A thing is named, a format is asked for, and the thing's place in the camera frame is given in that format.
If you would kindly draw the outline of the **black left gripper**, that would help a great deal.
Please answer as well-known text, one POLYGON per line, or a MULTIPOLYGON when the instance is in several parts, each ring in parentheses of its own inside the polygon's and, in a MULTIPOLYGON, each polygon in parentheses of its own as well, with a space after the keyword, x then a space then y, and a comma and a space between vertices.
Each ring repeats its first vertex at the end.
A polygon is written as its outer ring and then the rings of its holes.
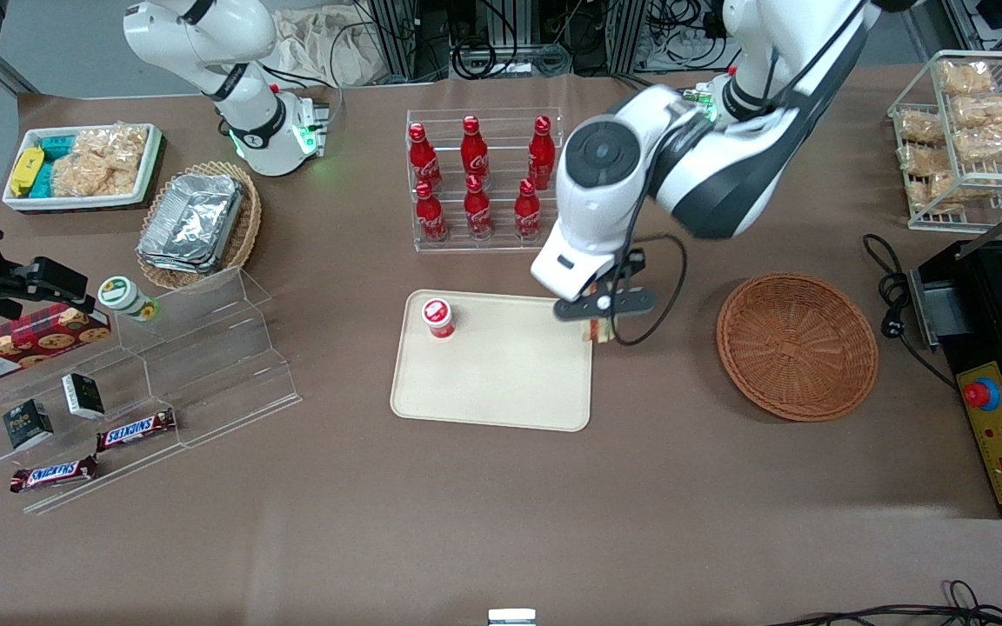
MULTIPOLYGON (((645 269, 645 250, 643 247, 632 247, 625 252, 607 273, 607 289, 612 294, 631 290, 632 278, 645 269)), ((610 317, 612 340, 617 345, 623 344, 618 316, 610 317)), ((595 341, 595 321, 587 321, 587 341, 595 341)))

